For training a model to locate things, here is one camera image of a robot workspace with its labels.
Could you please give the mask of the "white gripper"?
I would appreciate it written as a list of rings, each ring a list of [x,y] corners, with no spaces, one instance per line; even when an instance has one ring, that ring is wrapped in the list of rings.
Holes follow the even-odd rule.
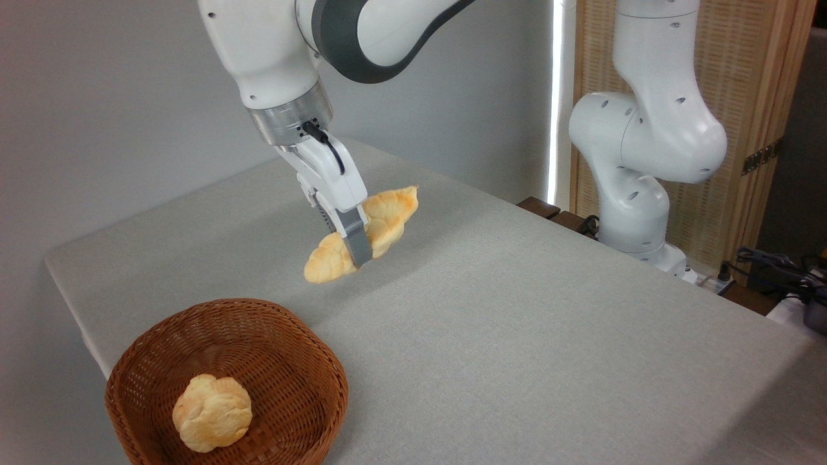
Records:
[[[344,241],[355,268],[373,259],[364,227],[366,186],[348,148],[327,132],[313,132],[298,144],[277,145],[277,151],[297,171],[308,203],[318,210],[331,233]]]

